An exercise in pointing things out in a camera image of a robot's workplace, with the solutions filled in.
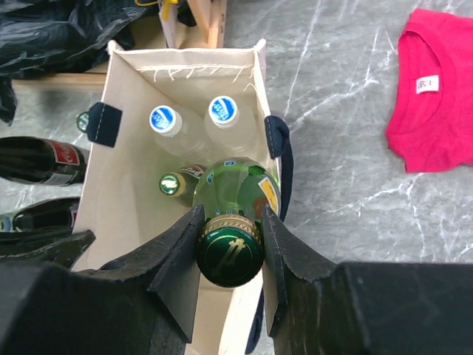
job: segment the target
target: trash bag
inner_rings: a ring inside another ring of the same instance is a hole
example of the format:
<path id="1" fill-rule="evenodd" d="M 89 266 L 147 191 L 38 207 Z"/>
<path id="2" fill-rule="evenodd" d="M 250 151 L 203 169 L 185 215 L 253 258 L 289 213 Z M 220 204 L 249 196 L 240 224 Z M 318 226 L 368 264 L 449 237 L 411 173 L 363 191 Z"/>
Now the trash bag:
<path id="1" fill-rule="evenodd" d="M 0 0 L 0 119 L 15 115 L 11 78 L 84 72 L 107 60 L 111 39 L 131 49 L 131 33 L 118 34 L 157 11 L 135 0 Z"/>

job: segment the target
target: dark blue strap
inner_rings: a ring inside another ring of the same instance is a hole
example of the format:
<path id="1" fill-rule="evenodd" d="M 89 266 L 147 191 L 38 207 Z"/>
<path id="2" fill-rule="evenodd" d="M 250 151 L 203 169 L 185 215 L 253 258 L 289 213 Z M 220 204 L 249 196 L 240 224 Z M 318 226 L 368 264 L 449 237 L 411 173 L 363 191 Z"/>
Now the dark blue strap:
<path id="1" fill-rule="evenodd" d="M 87 138 L 89 141 L 114 147 L 117 143 L 122 112 L 102 102 L 97 102 L 89 109 Z"/>
<path id="2" fill-rule="evenodd" d="M 281 212 L 279 219 L 284 222 L 293 189 L 294 160 L 289 141 L 289 127 L 277 116 L 265 118 L 265 127 L 271 158 L 281 158 Z"/>

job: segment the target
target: bottle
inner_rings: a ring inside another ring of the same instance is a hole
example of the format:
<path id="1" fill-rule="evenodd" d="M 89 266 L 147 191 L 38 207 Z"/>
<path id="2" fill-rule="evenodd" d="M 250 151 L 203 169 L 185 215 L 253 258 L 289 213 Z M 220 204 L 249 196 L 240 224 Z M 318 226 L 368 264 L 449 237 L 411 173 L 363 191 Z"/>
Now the bottle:
<path id="1" fill-rule="evenodd" d="M 279 215 L 276 181 L 256 161 L 228 158 L 202 175 L 193 206 L 203 204 L 205 226 L 197 265 L 212 283 L 237 287 L 255 277 L 264 260 L 262 212 L 268 204 Z"/>
<path id="2" fill-rule="evenodd" d="M 25 184 L 83 183 L 89 152 L 72 144 L 34 137 L 0 138 L 0 177 Z"/>
<path id="3" fill-rule="evenodd" d="M 160 191 L 169 197 L 174 197 L 182 205 L 192 207 L 195 186 L 205 171 L 200 165 L 188 165 L 179 172 L 169 172 L 160 179 Z"/>
<path id="4" fill-rule="evenodd" d="M 0 214 L 0 231 L 49 231 L 72 228 L 79 197 L 43 200 L 19 211 Z"/>
<path id="5" fill-rule="evenodd" d="M 169 154 L 202 165 L 216 160 L 217 151 L 205 133 L 203 119 L 190 109 L 158 106 L 152 110 L 149 124 L 157 133 L 157 143 Z"/>
<path id="6" fill-rule="evenodd" d="M 239 98 L 218 96 L 212 100 L 205 114 L 205 130 L 215 144 L 226 148 L 225 152 L 230 156 L 248 156 L 261 161 L 266 155 L 260 146 L 253 110 Z"/>

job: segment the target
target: yellow label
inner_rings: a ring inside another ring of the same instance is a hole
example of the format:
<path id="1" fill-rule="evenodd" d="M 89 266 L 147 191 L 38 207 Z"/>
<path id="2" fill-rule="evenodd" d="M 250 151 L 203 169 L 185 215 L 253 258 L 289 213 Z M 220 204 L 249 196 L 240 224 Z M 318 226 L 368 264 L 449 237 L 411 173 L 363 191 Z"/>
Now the yellow label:
<path id="1" fill-rule="evenodd" d="M 266 198 L 268 199 L 269 206 L 279 216 L 279 199 L 276 194 L 276 190 L 269 180 L 269 177 L 265 177 L 258 183 L 261 190 L 265 193 Z"/>

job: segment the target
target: clear plastic bottle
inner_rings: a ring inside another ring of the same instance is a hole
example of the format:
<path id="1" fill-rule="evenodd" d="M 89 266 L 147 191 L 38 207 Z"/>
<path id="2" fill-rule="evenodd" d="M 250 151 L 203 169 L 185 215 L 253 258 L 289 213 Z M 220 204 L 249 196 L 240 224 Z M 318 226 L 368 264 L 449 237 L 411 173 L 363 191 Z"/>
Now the clear plastic bottle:
<path id="1" fill-rule="evenodd" d="M 209 165 L 218 160 L 217 150 L 208 139 L 203 119 L 185 107 L 158 106 L 149 116 L 155 140 L 169 154 L 189 163 Z"/>
<path id="2" fill-rule="evenodd" d="M 257 161 L 266 156 L 253 110 L 239 98 L 223 95 L 212 100 L 205 114 L 205 130 L 213 142 L 226 148 L 228 156 Z"/>

